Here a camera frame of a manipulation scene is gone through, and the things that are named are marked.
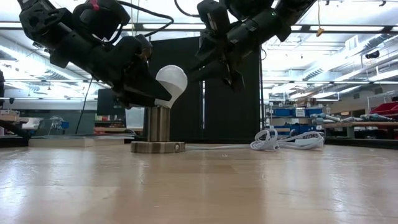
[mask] metal cylinder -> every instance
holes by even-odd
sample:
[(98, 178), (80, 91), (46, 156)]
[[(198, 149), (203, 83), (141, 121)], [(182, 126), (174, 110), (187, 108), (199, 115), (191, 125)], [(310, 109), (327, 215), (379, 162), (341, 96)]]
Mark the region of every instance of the metal cylinder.
[(148, 141), (170, 141), (170, 108), (151, 107), (148, 109)]

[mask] workbench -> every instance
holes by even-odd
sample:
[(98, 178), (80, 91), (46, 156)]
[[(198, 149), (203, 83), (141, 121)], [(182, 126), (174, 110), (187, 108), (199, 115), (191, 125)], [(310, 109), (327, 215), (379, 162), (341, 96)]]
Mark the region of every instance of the workbench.
[(354, 128), (355, 127), (378, 127), (387, 129), (390, 137), (394, 136), (394, 129), (398, 128), (398, 122), (341, 122), (334, 124), (323, 124), (322, 127), (325, 129), (326, 137), (328, 136), (328, 130), (331, 128), (347, 128), (347, 137), (355, 138)]

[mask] black backdrop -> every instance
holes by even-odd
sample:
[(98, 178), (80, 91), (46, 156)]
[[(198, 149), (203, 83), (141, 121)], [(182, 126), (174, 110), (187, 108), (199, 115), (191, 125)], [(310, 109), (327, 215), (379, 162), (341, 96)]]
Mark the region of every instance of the black backdrop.
[[(198, 37), (152, 41), (152, 60), (149, 63), (151, 74), (156, 75), (166, 65), (187, 68), (199, 44)], [(201, 83), (189, 83), (171, 110), (171, 140), (195, 142), (201, 139), (201, 99)]]
[(251, 142), (260, 129), (259, 52), (239, 68), (245, 89), (234, 93), (220, 79), (205, 81), (204, 138), (221, 142)]

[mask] metal stand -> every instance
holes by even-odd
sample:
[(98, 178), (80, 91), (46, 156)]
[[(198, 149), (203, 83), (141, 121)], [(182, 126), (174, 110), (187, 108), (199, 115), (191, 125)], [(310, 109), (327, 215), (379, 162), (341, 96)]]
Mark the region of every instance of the metal stand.
[(131, 152), (154, 154), (185, 152), (184, 142), (170, 142), (169, 108), (148, 109), (148, 141), (132, 142)]

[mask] ceiling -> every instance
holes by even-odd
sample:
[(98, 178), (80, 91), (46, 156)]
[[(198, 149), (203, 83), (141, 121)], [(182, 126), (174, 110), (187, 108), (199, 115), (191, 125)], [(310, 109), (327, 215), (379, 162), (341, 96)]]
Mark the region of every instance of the ceiling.
[[(23, 31), (21, 30), (10, 30), (5, 29), (8, 22), (18, 22), (20, 7), (17, 1), (0, 0), (2, 4), (0, 8), (0, 37), (4, 37), (10, 41), (11, 47), (17, 47), (18, 49), (23, 48), (26, 51), (25, 56), (32, 54), (43, 57), (44, 60), (48, 60), (49, 55), (43, 50), (38, 50), (32, 45), (32, 41), (28, 39)], [(176, 22), (187, 24), (187, 26), (193, 23), (200, 23), (198, 18), (192, 18), (184, 16), (174, 6), (174, 0), (124, 0), (131, 2), (140, 7), (150, 9), (151, 11), (167, 14), (172, 16)], [(78, 4), (84, 3), (85, 0), (52, 0), (51, 1), (56, 7), (66, 7), (69, 10), (73, 10)], [(190, 14), (196, 14), (196, 5), (200, 0), (179, 0), (179, 4), (182, 9)], [(310, 24), (317, 27), (320, 22), (321, 25), (363, 25), (363, 26), (395, 26), (398, 25), (398, 0), (386, 1), (384, 6), (379, 6), (381, 1), (329, 1), (328, 5), (326, 1), (320, 1), (319, 8), (318, 4), (314, 4), (313, 7), (304, 15), (297, 24)], [(126, 8), (127, 12), (130, 13), (133, 23), (166, 23), (165, 19), (148, 15), (144, 12), (137, 12)], [(235, 21), (236, 19), (230, 15), (230, 19)], [(134, 32), (134, 34), (144, 34), (146, 32)], [(162, 39), (176, 39), (182, 37), (193, 37), (199, 36), (200, 33), (197, 31), (165, 31), (159, 32), (152, 36), (151, 40), (162, 40)], [(262, 57), (265, 58), (262, 61), (262, 69), (264, 80), (301, 80), (306, 72), (310, 72), (311, 69), (316, 69), (324, 63), (330, 62), (332, 56), (345, 52), (347, 41), (353, 41), (353, 39), (367, 39), (374, 35), (356, 35), (356, 34), (322, 34), (320, 37), (316, 37), (315, 34), (302, 34), (294, 33), (289, 36), (285, 42), (280, 42), (276, 37), (271, 38), (269, 41), (262, 45), (265, 53), (262, 53)], [(381, 57), (373, 60), (364, 60), (362, 54), (354, 55), (349, 57), (349, 60), (341, 63), (341, 65), (334, 68), (324, 70), (321, 75), (313, 77), (310, 80), (328, 80), (332, 81), (342, 75), (353, 72), (363, 66), (377, 63), (379, 60), (391, 57), (395, 54), (396, 39), (392, 39), (388, 44), (378, 46), (381, 51)], [(45, 63), (48, 66), (48, 70), (53, 70), (53, 65)], [(67, 67), (68, 72), (72, 73), (74, 79), (89, 80), (91, 77), (88, 73), (84, 72), (77, 66), (69, 64)], [(69, 79), (67, 76), (62, 76), (60, 79)], [(69, 84), (73, 91), (77, 91), (78, 95), (82, 95), (87, 88), (87, 83)], [(314, 85), (308, 86), (306, 83), (304, 88), (314, 88)], [(28, 89), (31, 86), (35, 86), (34, 83), (28, 85)], [(13, 88), (19, 88), (21, 85), (14, 85)], [(264, 88), (273, 89), (277, 86), (270, 85), (269, 83), (264, 85)], [(92, 86), (94, 90), (98, 88), (104, 88), (103, 85), (94, 84)], [(92, 97), (95, 97), (96, 92), (92, 92)]]

